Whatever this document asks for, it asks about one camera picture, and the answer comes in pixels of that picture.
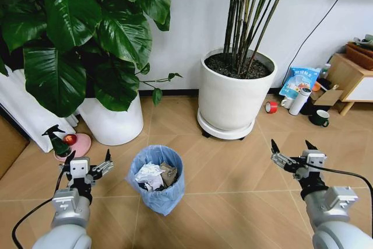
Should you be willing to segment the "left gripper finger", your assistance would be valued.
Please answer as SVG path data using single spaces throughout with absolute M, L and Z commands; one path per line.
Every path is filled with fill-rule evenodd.
M 75 157 L 75 153 L 76 151 L 74 150 L 64 161 L 63 164 L 60 164 L 59 165 L 59 169 L 61 171 L 61 174 L 64 174 L 64 173 L 70 173 L 70 170 L 71 170 L 71 161 L 74 159 Z
M 91 166 L 91 175 L 94 180 L 99 180 L 104 175 L 106 175 L 113 167 L 114 167 L 114 162 L 111 158 L 110 150 L 107 149 L 107 152 L 105 155 L 105 161 L 103 161 L 99 165 Z

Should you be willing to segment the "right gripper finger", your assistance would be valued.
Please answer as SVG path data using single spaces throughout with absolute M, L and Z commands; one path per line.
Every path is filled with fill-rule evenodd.
M 295 161 L 280 153 L 276 142 L 271 139 L 271 160 L 285 171 L 295 170 Z
M 317 147 L 310 141 L 305 140 L 305 144 L 307 146 L 307 149 L 304 150 L 304 156 L 318 156 L 320 154 L 320 151 L 317 149 Z

